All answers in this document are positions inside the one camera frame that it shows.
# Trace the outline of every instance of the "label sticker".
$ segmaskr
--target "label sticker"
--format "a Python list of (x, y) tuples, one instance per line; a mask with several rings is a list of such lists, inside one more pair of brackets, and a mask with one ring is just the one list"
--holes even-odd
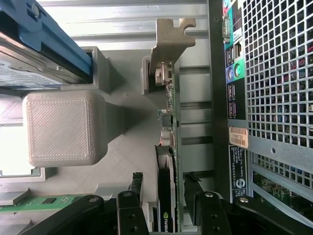
[(62, 83), (37, 73), (28, 72), (22, 67), (14, 68), (0, 59), (0, 87), (14, 90), (44, 90), (60, 88)]
[(231, 199), (247, 196), (246, 150), (237, 146), (229, 146), (229, 169)]
[(229, 142), (242, 148), (248, 148), (248, 130), (231, 126), (229, 128)]

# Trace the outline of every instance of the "green circuit board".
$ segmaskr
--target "green circuit board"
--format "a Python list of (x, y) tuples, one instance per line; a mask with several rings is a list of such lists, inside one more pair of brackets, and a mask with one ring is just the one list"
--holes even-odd
[(84, 195), (62, 195), (62, 196), (29, 196), (19, 203), (12, 206), (0, 207), (0, 213), (3, 212), (25, 212), (40, 210), (59, 210), (73, 201), (78, 200)]

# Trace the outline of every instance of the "metal mesh grille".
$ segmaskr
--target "metal mesh grille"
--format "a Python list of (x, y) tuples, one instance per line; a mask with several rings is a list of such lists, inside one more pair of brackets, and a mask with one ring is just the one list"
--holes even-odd
[(253, 162), (306, 188), (313, 189), (313, 174), (255, 153), (253, 153)]
[(249, 134), (313, 148), (313, 0), (247, 0), (244, 37)]

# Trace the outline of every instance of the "barcode sticker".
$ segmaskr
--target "barcode sticker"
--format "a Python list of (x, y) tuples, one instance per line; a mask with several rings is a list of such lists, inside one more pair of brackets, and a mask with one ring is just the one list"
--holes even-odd
[(248, 148), (248, 130), (231, 126), (229, 128), (229, 142), (242, 148)]

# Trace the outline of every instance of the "red wire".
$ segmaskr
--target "red wire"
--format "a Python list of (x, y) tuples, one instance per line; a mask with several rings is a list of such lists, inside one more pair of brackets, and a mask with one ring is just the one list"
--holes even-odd
[[(313, 46), (308, 49), (308, 53), (311, 52), (312, 50), (313, 50)], [(301, 60), (299, 61), (299, 65), (301, 65), (301, 64), (304, 62), (304, 60), (305, 60), (304, 58), (301, 59)], [(293, 66), (291, 70), (294, 70), (294, 69), (296, 69), (296, 68), (297, 68), (297, 65)]]

